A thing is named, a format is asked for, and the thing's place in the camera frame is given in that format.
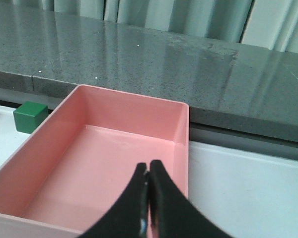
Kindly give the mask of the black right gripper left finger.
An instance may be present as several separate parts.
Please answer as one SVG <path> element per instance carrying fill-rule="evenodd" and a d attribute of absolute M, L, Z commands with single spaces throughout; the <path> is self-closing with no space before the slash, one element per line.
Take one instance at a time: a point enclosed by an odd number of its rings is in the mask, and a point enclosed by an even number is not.
<path fill-rule="evenodd" d="M 116 202 L 81 238 L 146 238 L 148 229 L 148 171 L 138 163 Z"/>

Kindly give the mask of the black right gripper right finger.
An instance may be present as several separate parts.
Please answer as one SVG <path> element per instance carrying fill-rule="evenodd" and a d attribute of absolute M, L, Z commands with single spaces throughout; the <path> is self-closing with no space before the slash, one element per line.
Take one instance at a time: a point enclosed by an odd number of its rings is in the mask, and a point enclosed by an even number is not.
<path fill-rule="evenodd" d="M 149 208 L 154 238 L 229 238 L 177 188 L 162 161 L 153 160 L 149 170 Z"/>

